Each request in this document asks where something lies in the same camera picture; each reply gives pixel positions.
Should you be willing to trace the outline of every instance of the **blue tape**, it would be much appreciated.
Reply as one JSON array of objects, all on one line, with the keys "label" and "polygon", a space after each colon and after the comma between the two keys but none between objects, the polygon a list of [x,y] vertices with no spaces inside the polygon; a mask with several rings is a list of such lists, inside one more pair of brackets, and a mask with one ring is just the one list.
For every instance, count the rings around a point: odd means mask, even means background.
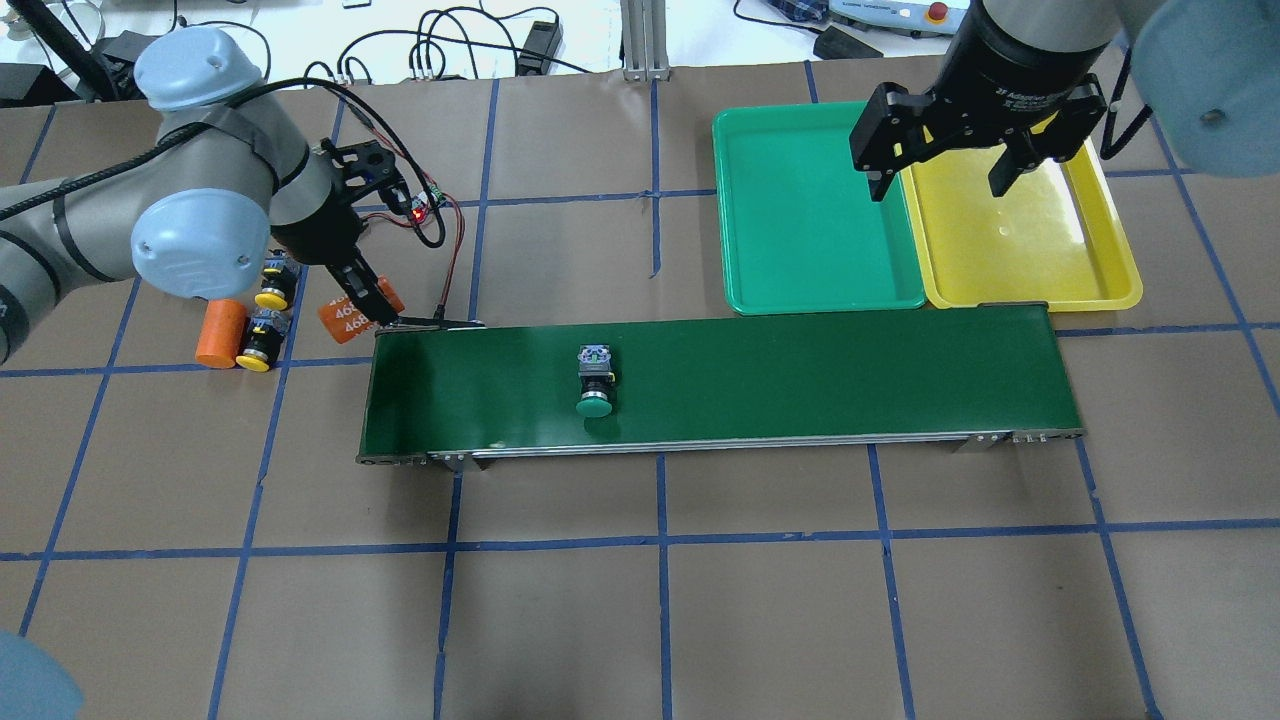
[{"label": "blue tape", "polygon": [[667,544],[750,544],[778,542],[851,542],[879,539],[879,530],[822,530],[815,533],[690,533],[667,536]]},{"label": "blue tape", "polygon": [[36,370],[0,370],[0,378],[60,378],[67,375],[101,375],[106,368],[41,368]]},{"label": "blue tape", "polygon": [[920,528],[893,530],[893,539],[1016,538],[1029,536],[1080,536],[1097,525],[1012,525],[1004,528]]},{"label": "blue tape", "polygon": [[709,197],[716,195],[714,187],[704,187],[700,190],[664,190],[659,192],[662,197]]},{"label": "blue tape", "polygon": [[[343,104],[339,102],[333,120],[330,141],[338,137],[338,131],[342,128],[342,110]],[[302,299],[306,290],[307,268],[303,266],[298,272],[298,284],[293,296],[296,307],[302,306]],[[257,482],[253,483],[253,498],[248,509],[248,520],[244,523],[244,539],[241,542],[239,560],[236,564],[236,580],[232,584],[232,598],[227,607],[227,624],[223,626],[223,642],[218,648],[218,665],[214,670],[214,688],[209,696],[209,720],[218,719],[218,711],[223,701],[223,683],[227,678],[227,662],[232,652],[232,641],[236,637],[236,620],[239,615],[241,597],[244,593],[244,577],[248,574],[248,561],[253,550],[253,534],[257,532],[257,515],[262,506],[262,482],[266,479],[266,473],[271,466],[271,454],[275,450],[275,433],[280,427],[280,410],[284,407],[284,393],[289,383],[289,366],[293,360],[293,348],[297,345],[300,324],[301,323],[297,322],[297,318],[294,318],[294,322],[289,324],[289,332],[285,334],[284,340],[284,351],[280,355],[280,361],[276,364],[276,372],[280,377],[275,384],[275,398],[271,401],[271,416],[266,424],[266,437],[262,441],[262,457],[257,466]]]},{"label": "blue tape", "polygon": [[867,446],[867,461],[872,470],[872,495],[876,497],[876,524],[879,528],[881,560],[884,564],[884,591],[888,594],[888,619],[893,626],[893,652],[897,656],[897,679],[902,687],[902,712],[906,720],[915,720],[915,696],[911,692],[911,671],[906,662],[906,638],[902,634],[902,610],[897,601],[897,573],[893,571],[893,530],[888,524],[884,505],[884,486],[879,474],[879,452],[874,445]]},{"label": "blue tape", "polygon": [[1093,465],[1089,462],[1089,454],[1084,448],[1083,438],[1075,439],[1075,454],[1080,460],[1080,471],[1084,474],[1084,487],[1089,493],[1089,502],[1093,505],[1093,520],[1097,523],[1098,537],[1102,541],[1102,555],[1107,560],[1107,574],[1111,575],[1111,588],[1115,591],[1116,605],[1120,607],[1120,623],[1124,625],[1125,639],[1129,642],[1129,655],[1133,657],[1134,671],[1138,674],[1142,702],[1147,707],[1147,716],[1151,720],[1164,720],[1164,715],[1156,706],[1156,694],[1151,689],[1147,662],[1142,656],[1142,646],[1138,644],[1138,630],[1133,624],[1133,614],[1129,612],[1129,597],[1124,589],[1124,579],[1120,577],[1120,564],[1116,561],[1115,547],[1111,544],[1107,518],[1102,511],[1098,484],[1093,478]]},{"label": "blue tape", "polygon": [[489,91],[489,120],[484,131],[484,165],[480,170],[480,209],[476,218],[476,234],[472,240],[475,249],[471,260],[471,295],[467,302],[467,319],[475,320],[480,302],[480,265],[484,261],[484,225],[489,215],[489,174],[493,170],[493,131],[498,120],[498,87],[500,79],[493,81]]},{"label": "blue tape", "polygon": [[175,547],[159,550],[59,550],[54,560],[175,560],[239,557],[238,547]]},{"label": "blue tape", "polygon": [[49,542],[45,543],[45,551],[41,553],[40,568],[36,569],[36,580],[32,583],[31,594],[27,596],[27,607],[23,610],[22,624],[18,626],[19,635],[27,635],[27,630],[31,629],[31,620],[36,615],[40,592],[45,587],[45,575],[49,573],[49,564],[54,559],[54,548],[58,546],[58,536],[63,532],[63,523],[67,521],[67,510],[72,505],[76,483],[79,480],[81,469],[84,466],[84,455],[88,452],[90,441],[93,438],[93,428],[97,427],[97,415],[102,409],[102,398],[106,396],[106,386],[111,380],[110,369],[115,365],[115,359],[120,354],[120,345],[124,342],[124,331],[129,325],[129,316],[133,314],[133,304],[138,299],[140,286],[141,281],[134,278],[133,287],[129,290],[129,299],[124,301],[124,311],[120,313],[120,323],[115,328],[115,340],[111,342],[111,352],[106,359],[105,369],[108,373],[97,383],[97,393],[93,396],[93,405],[90,407],[88,420],[84,423],[84,434],[81,436],[79,447],[76,450],[76,461],[72,464],[72,471],[67,478],[63,498],[58,503],[58,514],[54,516],[54,525],[49,530]]},{"label": "blue tape", "polygon": [[804,61],[804,79],[809,83],[809,102],[818,102],[818,83],[813,79],[813,63]]},{"label": "blue tape", "polygon": [[27,158],[27,165],[22,169],[18,184],[27,182],[27,178],[31,177],[31,170],[36,167],[36,156],[40,155],[40,149],[45,145],[45,136],[49,135],[49,127],[54,124],[55,113],[58,113],[58,105],[50,105],[49,114],[45,115],[45,124],[40,128],[40,135],[36,136],[36,146],[31,149],[31,156]]},{"label": "blue tape", "polygon": [[1167,178],[1174,174],[1174,170],[1169,168],[1152,168],[1149,170],[1105,170],[1102,173],[1108,178]]},{"label": "blue tape", "polygon": [[649,279],[653,279],[662,272],[662,173],[659,172],[659,156],[662,155],[658,143],[658,81],[649,81],[649,156],[650,168],[653,170],[653,177],[649,182],[649,188],[653,192],[652,205],[652,218],[649,219],[653,225],[653,273]]},{"label": "blue tape", "polygon": [[444,555],[444,582],[440,588],[440,625],[435,641],[435,679],[433,697],[435,710],[431,716],[440,720],[444,706],[444,670],[447,665],[445,647],[449,639],[449,619],[453,614],[453,569],[457,560],[458,520],[462,515],[462,473],[453,474],[453,493],[449,498],[449,532],[447,544],[448,552]]},{"label": "blue tape", "polygon": [[532,552],[539,550],[585,550],[593,547],[639,547],[659,544],[654,536],[566,538],[541,541],[475,541],[454,543],[458,552]]},{"label": "blue tape", "polygon": [[230,659],[232,639],[236,635],[236,619],[239,616],[239,601],[244,591],[244,575],[248,573],[250,548],[253,546],[253,532],[257,527],[257,512],[262,505],[262,483],[253,486],[253,501],[244,524],[244,541],[237,551],[236,580],[232,584],[232,600],[227,609],[227,623],[223,625],[223,639],[218,648],[218,665],[214,667],[214,689],[209,697],[209,720],[216,720],[223,702],[223,682],[227,679],[227,662]]},{"label": "blue tape", "polygon": [[1280,528],[1280,518],[1230,518],[1224,520],[1155,520],[1107,523],[1110,533],[1166,533],[1187,530],[1253,530]]},{"label": "blue tape", "polygon": [[636,200],[650,197],[649,192],[604,192],[599,195],[549,195],[547,197],[504,197],[486,200],[488,208],[507,208],[511,205],[559,205],[563,202],[608,202],[611,200]]},{"label": "blue tape", "polygon": [[1206,325],[1152,325],[1148,328],[1076,328],[1055,331],[1057,337],[1110,337],[1125,334],[1184,334],[1236,332],[1239,325],[1215,323]]},{"label": "blue tape", "polygon": [[1222,284],[1222,292],[1226,293],[1226,301],[1231,305],[1231,313],[1235,314],[1239,329],[1244,333],[1244,342],[1249,346],[1249,354],[1253,356],[1253,364],[1258,368],[1258,375],[1262,378],[1262,386],[1266,387],[1267,396],[1271,398],[1271,409],[1276,415],[1280,415],[1280,392],[1276,391],[1275,380],[1271,379],[1271,370],[1267,368],[1267,363],[1262,357],[1262,350],[1258,347],[1257,338],[1253,337],[1253,329],[1249,325],[1249,320],[1244,316],[1244,307],[1240,306],[1240,301],[1235,296],[1235,290],[1231,287],[1231,281],[1226,277],[1226,268],[1219,259],[1217,250],[1213,249],[1213,241],[1208,236],[1208,229],[1204,227],[1204,222],[1201,219],[1199,211],[1196,209],[1192,193],[1187,188],[1187,181],[1183,179],[1184,173],[1178,168],[1178,160],[1174,158],[1174,151],[1169,147],[1169,141],[1165,138],[1165,132],[1160,128],[1160,122],[1152,118],[1151,127],[1156,132],[1156,140],[1160,142],[1160,150],[1165,154],[1169,169],[1172,170],[1174,183],[1178,186],[1178,193],[1183,197],[1187,213],[1192,217],[1192,224],[1196,225],[1196,233],[1199,236],[1201,243],[1204,246],[1204,252],[1208,255],[1208,260],[1213,265],[1213,273],[1217,275],[1217,281]]},{"label": "blue tape", "polygon": [[671,692],[671,547],[667,543],[667,454],[654,464],[658,489],[658,630],[662,642],[662,720],[672,720]]},{"label": "blue tape", "polygon": [[357,357],[310,357],[306,360],[289,360],[291,368],[335,368],[339,365],[370,365],[374,359],[369,355]]}]

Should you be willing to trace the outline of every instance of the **yellow tray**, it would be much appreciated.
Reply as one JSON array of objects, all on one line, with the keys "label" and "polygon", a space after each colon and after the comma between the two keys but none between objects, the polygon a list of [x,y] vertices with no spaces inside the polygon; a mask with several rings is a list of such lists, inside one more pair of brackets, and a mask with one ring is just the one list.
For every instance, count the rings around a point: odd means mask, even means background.
[{"label": "yellow tray", "polygon": [[1142,278],[1093,147],[992,197],[987,170],[1002,151],[954,150],[901,174],[929,302],[1046,301],[1055,313],[1137,305]]}]

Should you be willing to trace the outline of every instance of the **orange cylinder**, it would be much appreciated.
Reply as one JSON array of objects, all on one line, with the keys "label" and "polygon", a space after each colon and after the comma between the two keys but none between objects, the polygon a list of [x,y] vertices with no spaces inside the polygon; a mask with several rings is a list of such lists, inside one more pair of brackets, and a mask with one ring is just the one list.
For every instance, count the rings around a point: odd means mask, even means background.
[{"label": "orange cylinder", "polygon": [[[378,290],[383,291],[387,301],[392,304],[392,307],[394,307],[397,313],[404,311],[404,301],[396,295],[396,290],[384,275],[378,277]],[[316,315],[320,316],[320,322],[324,323],[324,328],[329,331],[329,336],[333,337],[338,345],[349,342],[353,337],[374,325],[374,323],[371,323],[364,313],[356,310],[356,305],[349,297],[339,297],[325,302],[319,310],[316,310]]]},{"label": "orange cylinder", "polygon": [[196,341],[196,363],[225,370],[236,366],[248,309],[238,300],[210,300]]}]

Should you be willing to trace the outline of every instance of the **orange tag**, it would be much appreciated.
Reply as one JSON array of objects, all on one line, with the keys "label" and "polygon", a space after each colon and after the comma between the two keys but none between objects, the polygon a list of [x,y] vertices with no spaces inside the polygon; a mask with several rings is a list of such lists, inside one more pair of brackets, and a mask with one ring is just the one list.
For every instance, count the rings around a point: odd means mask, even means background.
[{"label": "orange tag", "polygon": [[[404,311],[404,302],[396,295],[392,283],[387,282],[384,275],[378,277],[378,290],[383,291],[387,301],[392,304],[392,307],[397,313]],[[353,337],[374,327],[374,323],[364,313],[356,310],[356,305],[349,297],[339,297],[325,302],[316,310],[316,315],[320,316],[320,322],[324,323],[325,329],[329,331],[329,334],[338,345],[344,345]]]}]

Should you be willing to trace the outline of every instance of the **plastic tray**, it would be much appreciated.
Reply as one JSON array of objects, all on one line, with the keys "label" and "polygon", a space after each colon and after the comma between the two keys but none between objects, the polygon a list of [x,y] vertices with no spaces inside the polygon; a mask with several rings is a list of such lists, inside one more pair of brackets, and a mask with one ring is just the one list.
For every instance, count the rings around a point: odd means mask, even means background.
[{"label": "plastic tray", "polygon": [[992,197],[1002,152],[954,150],[901,174],[929,302],[1047,301],[1050,311],[1124,310],[1142,299],[1129,241],[1089,143]]},{"label": "plastic tray", "polygon": [[865,102],[735,108],[712,123],[724,296],[744,315],[919,307],[901,184],[872,202],[849,132]]}]

